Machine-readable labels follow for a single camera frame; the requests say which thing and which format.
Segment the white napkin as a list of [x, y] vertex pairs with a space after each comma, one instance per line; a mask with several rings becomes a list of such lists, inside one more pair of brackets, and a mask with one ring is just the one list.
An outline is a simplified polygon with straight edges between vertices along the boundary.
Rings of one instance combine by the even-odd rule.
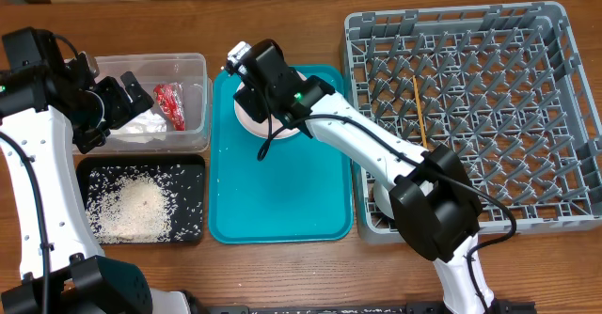
[[111, 138], [131, 143], [149, 143], [166, 139], [166, 120], [151, 110], [132, 119], [121, 128], [111, 131]]

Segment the red snack wrapper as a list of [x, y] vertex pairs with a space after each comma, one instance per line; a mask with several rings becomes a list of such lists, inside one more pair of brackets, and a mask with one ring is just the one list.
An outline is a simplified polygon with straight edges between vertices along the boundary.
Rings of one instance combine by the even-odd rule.
[[182, 102], [182, 86], [177, 83], [159, 84], [153, 89], [161, 111], [176, 131], [185, 131], [185, 115]]

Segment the wooden chopstick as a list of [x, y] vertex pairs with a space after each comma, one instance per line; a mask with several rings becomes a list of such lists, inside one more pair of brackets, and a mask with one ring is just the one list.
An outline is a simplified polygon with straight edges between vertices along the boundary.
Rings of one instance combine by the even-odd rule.
[[413, 85], [413, 90], [414, 90], [414, 98], [415, 98], [418, 122], [419, 122], [419, 127], [420, 127], [421, 144], [424, 148], [428, 149], [428, 142], [427, 142], [427, 138], [426, 138], [426, 132], [425, 132], [424, 120], [423, 120], [422, 108], [421, 108], [421, 101], [420, 101], [420, 92], [419, 92], [419, 88], [418, 88], [418, 82], [417, 82], [416, 75], [412, 76], [412, 85]]

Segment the grey bowl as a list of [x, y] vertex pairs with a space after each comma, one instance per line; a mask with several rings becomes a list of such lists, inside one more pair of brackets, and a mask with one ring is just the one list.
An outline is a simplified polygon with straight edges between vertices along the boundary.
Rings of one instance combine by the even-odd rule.
[[394, 214], [390, 204], [387, 188], [380, 182], [376, 181], [372, 187], [372, 196], [380, 212], [386, 217], [393, 219]]

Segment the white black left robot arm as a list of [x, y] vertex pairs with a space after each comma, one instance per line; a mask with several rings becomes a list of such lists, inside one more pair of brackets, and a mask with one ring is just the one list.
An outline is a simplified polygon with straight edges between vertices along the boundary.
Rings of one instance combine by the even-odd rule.
[[149, 286], [141, 270], [108, 258], [94, 237], [73, 152], [149, 110], [135, 76], [100, 78], [95, 60], [65, 60], [65, 38], [26, 27], [2, 38], [1, 150], [17, 206], [21, 283], [1, 295], [7, 313], [200, 313], [191, 293]]

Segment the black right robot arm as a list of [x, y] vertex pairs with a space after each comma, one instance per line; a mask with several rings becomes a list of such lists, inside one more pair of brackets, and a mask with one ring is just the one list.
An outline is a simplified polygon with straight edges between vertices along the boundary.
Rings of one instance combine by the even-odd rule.
[[369, 172], [404, 241], [430, 260], [452, 313], [487, 313], [493, 292], [477, 255], [478, 191], [455, 152], [428, 150], [386, 131], [359, 113], [318, 76], [302, 77], [271, 39], [241, 41], [227, 55], [224, 71], [244, 87], [235, 101], [258, 123], [278, 119], [344, 153]]

